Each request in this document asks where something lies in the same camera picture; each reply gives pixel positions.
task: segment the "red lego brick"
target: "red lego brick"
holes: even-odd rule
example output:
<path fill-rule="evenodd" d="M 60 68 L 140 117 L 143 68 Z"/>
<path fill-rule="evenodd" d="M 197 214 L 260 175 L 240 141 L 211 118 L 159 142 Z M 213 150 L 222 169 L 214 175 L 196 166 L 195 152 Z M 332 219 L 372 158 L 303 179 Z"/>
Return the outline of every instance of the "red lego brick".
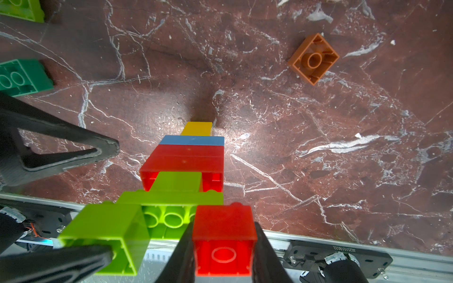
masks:
<path fill-rule="evenodd" d="M 257 240 L 250 206 L 198 206 L 192 233 L 195 274 L 250 276 Z"/>
<path fill-rule="evenodd" d="M 340 58 L 338 53 L 320 34 L 308 36 L 288 61 L 288 65 L 300 77 L 314 86 Z"/>
<path fill-rule="evenodd" d="M 223 146 L 159 144 L 140 168 L 149 192 L 159 172 L 201 172 L 203 192 L 223 192 Z"/>

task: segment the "blue lego brick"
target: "blue lego brick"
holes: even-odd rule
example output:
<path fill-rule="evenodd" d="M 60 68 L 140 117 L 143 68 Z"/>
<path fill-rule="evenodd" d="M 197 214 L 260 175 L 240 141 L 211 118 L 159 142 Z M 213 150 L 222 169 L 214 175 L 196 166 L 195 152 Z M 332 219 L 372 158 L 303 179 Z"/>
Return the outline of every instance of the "blue lego brick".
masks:
<path fill-rule="evenodd" d="M 225 146 L 224 137 L 166 135 L 159 144 Z"/>

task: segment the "black mounting plate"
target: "black mounting plate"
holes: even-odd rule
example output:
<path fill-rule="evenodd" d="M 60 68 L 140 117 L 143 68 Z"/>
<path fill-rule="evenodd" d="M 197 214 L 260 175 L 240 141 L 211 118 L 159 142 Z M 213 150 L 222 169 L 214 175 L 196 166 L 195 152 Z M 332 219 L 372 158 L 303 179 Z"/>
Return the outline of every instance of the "black mounting plate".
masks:
<path fill-rule="evenodd" d="M 292 240 L 283 256 L 283 267 L 319 273 L 318 267 L 326 266 L 324 258 L 336 252 L 354 255 L 360 263 L 360 269 L 368 279 L 379 276 L 380 273 L 377 270 L 385 269 L 393 261 L 389 254 L 373 250 Z M 296 263 L 291 264 L 289 257 L 293 257 L 292 260 L 295 260 Z"/>

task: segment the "screw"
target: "screw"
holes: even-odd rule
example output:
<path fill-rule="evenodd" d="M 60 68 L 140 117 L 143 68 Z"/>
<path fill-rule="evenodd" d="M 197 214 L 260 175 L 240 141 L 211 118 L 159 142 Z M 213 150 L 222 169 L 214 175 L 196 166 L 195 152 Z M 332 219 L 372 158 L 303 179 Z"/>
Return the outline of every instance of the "screw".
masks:
<path fill-rule="evenodd" d="M 297 263 L 296 258 L 294 256 L 290 256 L 289 260 L 291 261 L 291 264 L 296 264 Z"/>
<path fill-rule="evenodd" d="M 58 226 L 58 228 L 57 228 L 57 233 L 63 232 L 64 228 L 66 228 L 65 225 L 60 225 L 60 226 Z"/>
<path fill-rule="evenodd" d="M 379 272 L 385 280 L 389 280 L 389 276 L 386 274 L 386 271 L 383 268 L 379 268 L 377 272 Z"/>

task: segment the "black plastic bracket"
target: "black plastic bracket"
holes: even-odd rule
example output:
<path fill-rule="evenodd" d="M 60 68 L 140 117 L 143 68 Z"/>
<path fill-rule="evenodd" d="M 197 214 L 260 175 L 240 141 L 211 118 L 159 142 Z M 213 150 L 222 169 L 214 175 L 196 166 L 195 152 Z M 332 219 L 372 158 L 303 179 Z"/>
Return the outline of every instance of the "black plastic bracket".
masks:
<path fill-rule="evenodd" d="M 0 283 L 75 283 L 108 266 L 110 246 L 82 246 L 0 258 Z"/>
<path fill-rule="evenodd" d="M 14 244 L 22 236 L 24 230 L 22 223 L 17 223 L 11 216 L 0 213 L 0 254 Z"/>
<path fill-rule="evenodd" d="M 385 269 L 393 261 L 388 253 L 292 240 L 284 254 L 283 267 L 319 273 L 319 268 L 327 266 L 324 258 L 337 252 L 354 255 L 368 279 L 379 276 L 377 270 Z"/>
<path fill-rule="evenodd" d="M 0 207 L 9 206 L 19 210 L 27 220 L 35 224 L 35 228 L 42 237 L 58 238 L 59 226 L 68 226 L 72 220 L 71 209 L 49 206 L 44 204 L 6 200 L 0 198 Z M 26 235 L 22 240 L 33 240 L 33 233 Z"/>
<path fill-rule="evenodd" d="M 75 152 L 36 154 L 18 129 L 92 146 Z M 63 121 L 13 97 L 0 96 L 0 175 L 18 186 L 118 155 L 117 140 Z"/>
<path fill-rule="evenodd" d="M 293 283 L 283 269 L 261 226 L 255 222 L 258 241 L 253 258 L 253 283 Z M 193 222 L 179 240 L 167 265 L 155 283 L 194 283 L 195 259 L 192 242 Z"/>

